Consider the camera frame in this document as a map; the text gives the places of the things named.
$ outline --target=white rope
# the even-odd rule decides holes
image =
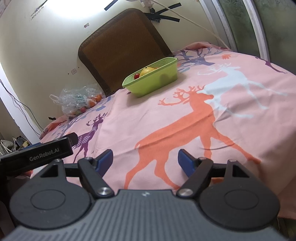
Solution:
[[[183,19],[185,19],[185,20],[187,20],[187,21],[189,21],[189,22],[191,22],[191,23],[194,24],[195,26],[198,26],[198,27],[200,27],[200,28],[202,28],[202,29],[208,31],[211,35],[213,35],[213,36],[215,36],[217,39],[219,39],[227,49],[230,50],[230,48],[227,46],[227,44],[226,44],[226,43],[225,43],[225,42],[224,42],[219,36],[217,36],[216,34],[212,33],[210,30],[207,30],[205,27],[199,25],[198,23],[195,23],[195,22],[191,21],[190,19],[188,19],[188,18],[182,16],[181,14],[178,14],[178,13],[175,12],[174,10],[168,8],[167,6],[165,6],[165,5],[163,5],[163,4],[159,3],[159,2],[157,2],[157,1],[155,1],[155,0],[150,0],[150,1],[152,1],[152,2],[158,4],[158,5],[162,6],[162,7],[164,7],[164,8],[166,8],[166,9],[170,10],[170,11],[173,12],[174,14],[178,15],[179,17],[181,17],[181,18],[183,18]]]

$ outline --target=cable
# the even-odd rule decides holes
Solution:
[[[12,100],[14,100],[15,101],[15,103],[19,106],[19,108],[20,108],[20,111],[22,112],[22,114],[24,115],[24,117],[26,118],[26,120],[27,120],[27,122],[28,122],[28,124],[29,124],[29,126],[32,128],[32,130],[37,134],[37,135],[40,135],[40,133],[38,133],[32,126],[31,126],[31,124],[30,124],[30,122],[29,122],[29,120],[28,120],[28,118],[27,118],[27,116],[26,116],[26,114],[24,113],[24,111],[23,111],[23,109],[22,109],[22,107],[17,103],[17,99],[13,96],[13,94],[11,94],[8,90],[7,90],[7,88],[4,86],[4,84],[3,84],[3,82],[2,82],[2,80],[0,79],[0,83],[2,84],[2,86],[3,86],[3,88],[6,90],[6,92],[12,97]]]
[[[30,109],[27,105],[25,105],[24,103],[22,103],[22,102],[20,102],[18,99],[16,99],[16,98],[15,98],[15,97],[14,97],[14,96],[13,96],[13,95],[12,95],[7,89],[6,89],[6,87],[4,86],[4,84],[3,84],[3,82],[2,82],[1,79],[0,79],[0,83],[2,84],[2,86],[4,87],[4,89],[6,90],[6,92],[7,92],[8,94],[10,94],[11,97],[13,97],[15,101],[21,103],[22,105],[26,106],[26,107],[29,109],[29,111],[32,113],[32,115],[33,115],[35,121],[37,122],[38,126],[43,130],[43,128],[39,125],[38,121],[36,120],[36,118],[35,118],[33,112],[31,111],[31,109]]]
[[[226,44],[226,43],[225,43],[225,42],[224,42],[219,36],[217,36],[216,34],[212,33],[210,30],[207,30],[205,27],[199,25],[198,23],[195,23],[195,22],[191,21],[190,19],[188,19],[188,18],[182,16],[181,14],[178,14],[178,13],[175,12],[174,10],[168,8],[167,6],[165,6],[165,5],[163,5],[163,4],[159,3],[159,2],[157,2],[157,1],[155,1],[155,0],[150,0],[150,1],[152,1],[152,2],[158,4],[158,5],[162,6],[162,7],[164,7],[164,8],[166,8],[166,9],[170,10],[170,11],[173,12],[174,14],[178,15],[179,17],[181,17],[181,18],[183,18],[183,19],[185,19],[185,20],[187,20],[187,21],[189,21],[189,22],[191,22],[191,23],[194,24],[195,26],[198,26],[198,27],[203,28],[204,30],[208,31],[211,35],[213,35],[214,37],[216,37],[217,39],[219,39],[227,49],[230,50],[230,48],[227,46],[227,44]]]
[[[14,145],[15,145],[15,142],[16,142],[16,139],[14,137],[12,137],[13,141],[14,141]]]
[[[5,150],[7,153],[12,152],[11,150],[9,150],[6,146],[4,146],[4,144],[2,142],[0,142],[2,149]]]
[[[21,103],[22,105],[26,106],[24,103],[20,102],[20,101],[17,100],[16,98],[14,98],[14,99],[15,99],[17,102]],[[27,107],[27,108],[29,109],[29,111],[32,113],[32,116],[34,117],[34,119],[35,119],[36,123],[38,124],[38,126],[43,130],[44,128],[42,128],[42,127],[39,125],[39,123],[38,123],[38,121],[36,120],[36,118],[35,118],[33,112],[31,111],[31,109],[30,109],[28,106],[26,106],[26,107]]]

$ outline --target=yellow fruit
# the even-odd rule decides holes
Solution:
[[[145,75],[145,74],[150,73],[153,70],[155,70],[155,68],[152,68],[152,67],[146,67],[146,68],[142,69],[142,71],[140,73],[140,77],[143,76],[143,75]]]

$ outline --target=pink bedsheet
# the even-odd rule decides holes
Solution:
[[[66,163],[112,149],[104,180],[115,191],[177,189],[187,179],[181,148],[215,163],[237,159],[279,196],[280,216],[296,218],[296,76],[254,56],[187,48],[175,53],[177,81],[142,98],[119,90],[42,142],[76,132]]]

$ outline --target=deer print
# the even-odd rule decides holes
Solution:
[[[181,56],[181,57],[184,58],[185,61],[190,60],[190,58],[194,58],[194,56],[190,56],[190,55],[187,55],[187,54],[186,54],[186,53],[188,52],[188,50],[187,50],[187,51],[185,51],[185,50],[180,50],[180,52],[181,52],[181,53],[175,55],[175,57],[176,57],[176,56]]]
[[[244,151],[239,145],[235,144],[227,136],[222,135],[214,127],[215,116],[213,109],[209,104],[205,103],[206,100],[213,99],[214,96],[198,93],[198,91],[202,91],[203,89],[204,87],[200,88],[199,86],[197,88],[189,87],[189,91],[177,89],[173,97],[179,99],[178,102],[165,103],[164,99],[160,101],[159,105],[163,106],[189,103],[193,112],[151,133],[135,145],[135,148],[138,148],[139,152],[139,162],[126,174],[125,189],[128,188],[135,174],[144,169],[153,160],[156,160],[154,174],[173,189],[178,189],[179,186],[173,183],[165,172],[165,163],[168,160],[169,152],[177,147],[188,144],[197,137],[200,137],[201,143],[204,146],[203,155],[207,158],[211,158],[211,138],[215,138],[225,143],[225,145],[237,149],[248,160],[252,160],[257,164],[260,163],[260,160]]]
[[[201,49],[201,52],[199,52],[199,50],[197,50],[196,51],[196,53],[197,53],[197,55],[198,55],[198,57],[197,58],[192,58],[192,59],[189,59],[189,57],[192,57],[192,56],[186,56],[186,52],[184,51],[184,50],[182,50],[182,51],[184,51],[183,53],[182,53],[182,55],[183,55],[183,58],[186,60],[186,61],[184,61],[184,62],[182,62],[181,63],[181,65],[180,65],[180,67],[188,67],[188,66],[185,66],[186,64],[189,64],[189,65],[208,65],[208,66],[210,66],[210,65],[213,65],[213,64],[215,64],[215,63],[210,63],[210,62],[207,62],[206,60],[205,60],[205,56],[207,55],[207,54],[209,54],[210,53],[210,51],[211,51],[211,48],[208,48],[208,52],[206,53],[206,54],[204,54],[203,56],[201,56],[201,54],[202,54],[202,50],[203,49]]]
[[[95,132],[98,130],[98,126],[99,124],[103,123],[103,118],[106,116],[106,114],[104,113],[102,116],[101,114],[99,114],[94,120],[93,120],[93,124],[92,124],[92,129],[87,132],[84,133],[82,135],[80,135],[78,137],[78,143],[76,146],[74,146],[74,149],[80,147],[79,151],[77,152],[77,154],[75,155],[74,161],[73,163],[75,163],[76,157],[78,156],[78,154],[84,149],[84,157],[86,157],[87,151],[89,149],[89,141],[93,138]]]
[[[209,95],[213,95],[214,98],[211,100],[208,100],[206,103],[210,104],[213,103],[214,108],[218,109],[218,110],[223,110],[223,111],[227,111],[231,114],[234,114],[238,117],[243,117],[243,118],[252,118],[252,115],[239,115],[239,114],[235,114],[232,113],[230,110],[228,110],[226,107],[221,105],[221,96],[229,91],[230,89],[232,89],[234,86],[240,84],[242,85],[246,90],[247,93],[256,101],[256,103],[258,104],[258,106],[263,109],[266,110],[268,109],[268,107],[263,106],[258,98],[255,96],[255,94],[250,90],[250,85],[255,85],[258,86],[262,89],[265,89],[267,91],[276,93],[278,95],[284,95],[286,96],[287,94],[285,93],[281,93],[281,92],[277,92],[271,89],[266,88],[263,84],[255,82],[255,81],[251,81],[248,80],[248,78],[240,71],[238,71],[237,69],[239,69],[240,67],[232,67],[230,66],[230,64],[219,64],[218,68],[216,69],[215,67],[210,67],[209,70],[211,71],[210,73],[200,73],[198,72],[198,75],[210,75],[216,72],[225,72],[227,74],[227,76],[219,78],[217,80],[215,80],[214,82],[207,84],[205,86],[205,88],[201,91],[199,91],[199,93],[205,93],[205,94],[209,94]]]
[[[60,138],[67,134],[68,129],[76,122],[80,121],[81,119],[84,119],[87,117],[88,114],[92,113],[93,111],[100,111],[103,108],[105,108],[105,104],[111,100],[111,96],[108,98],[105,98],[102,102],[100,102],[96,107],[93,107],[91,109],[88,109],[85,113],[75,117],[74,119],[66,122],[66,124],[63,124],[59,127],[60,131],[58,134],[56,134],[55,138]]]
[[[272,68],[274,71],[279,72],[279,73],[287,74],[287,72],[279,71],[279,70],[277,70],[276,68],[274,68],[274,67],[271,65],[271,62],[269,62],[269,61],[267,61],[267,60],[264,60],[264,59],[261,59],[261,60],[265,61],[265,65],[268,66],[268,67],[270,67],[270,68]]]

